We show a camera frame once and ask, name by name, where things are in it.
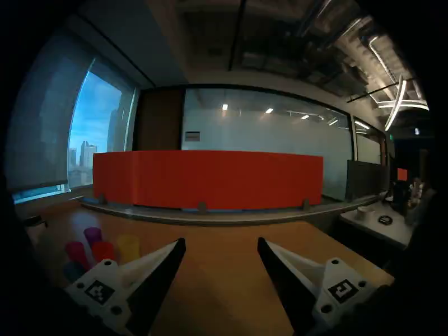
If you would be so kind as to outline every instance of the table surface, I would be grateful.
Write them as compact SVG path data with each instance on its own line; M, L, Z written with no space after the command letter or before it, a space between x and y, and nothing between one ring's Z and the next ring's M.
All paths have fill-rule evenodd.
M390 205L383 204L381 201L370 204L368 207L374 212L364 220L356 218L357 209L341 213L340 217L346 223L352 224L402 249L406 248L412 236L413 227L405 224L404 217L397 211L394 211ZM378 218L382 215L390 216L393 220L392 224L384 225L378 222Z
M335 256L372 284L390 284L393 277L368 260L303 221L243 227L199 227L129 220L80 207L72 201L43 212L49 228L36 253L50 279L67 285L62 266L64 245L87 245L83 230L100 227L105 240L116 245L120 234L140 238L141 254L179 237L186 253L151 329L152 335L285 335L291 324L256 250L264 237L318 263Z

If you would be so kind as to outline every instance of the pink cup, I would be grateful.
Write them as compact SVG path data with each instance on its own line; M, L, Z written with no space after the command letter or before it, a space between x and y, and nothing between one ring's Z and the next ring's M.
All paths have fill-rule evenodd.
M78 262L84 267L85 270L90 269L88 264L86 252L84 251L84 245L79 241L71 241L66 244L66 253L71 261Z

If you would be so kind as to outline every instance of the skyscraper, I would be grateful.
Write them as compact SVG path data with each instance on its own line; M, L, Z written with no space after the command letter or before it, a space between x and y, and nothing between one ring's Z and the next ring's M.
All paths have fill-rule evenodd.
M97 151L97 147L89 145L84 150L84 164L87 168L93 168L94 166L94 154Z
M87 141L83 141L81 144L80 167L92 168L94 166L94 153L96 153L97 150L97 146L88 144Z
M83 141L81 144L80 167L84 167L84 151L85 151L86 146L88 146L88 142Z
M114 151L115 134L118 126L118 110L115 109L110 113L109 129L108 129L108 152Z
M72 167L76 166L76 148L68 149L68 165Z

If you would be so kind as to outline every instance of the red cup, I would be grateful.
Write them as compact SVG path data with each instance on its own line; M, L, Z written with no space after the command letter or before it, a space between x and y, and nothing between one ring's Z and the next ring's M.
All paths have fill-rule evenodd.
M71 241L66 244L66 253L71 261L80 263L85 270L90 269L88 264L84 245L79 241Z
M97 241L92 246L92 254L97 262L101 262L104 259L112 259L115 258L114 245L107 241Z

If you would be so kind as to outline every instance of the red divider panel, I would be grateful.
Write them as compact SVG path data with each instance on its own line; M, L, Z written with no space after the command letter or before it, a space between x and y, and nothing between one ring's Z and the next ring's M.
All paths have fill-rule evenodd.
M275 209L319 204L320 156L233 151L94 155L94 193L111 202L165 208Z
M408 180L408 171L406 169L397 168L397 180L399 181L407 181Z

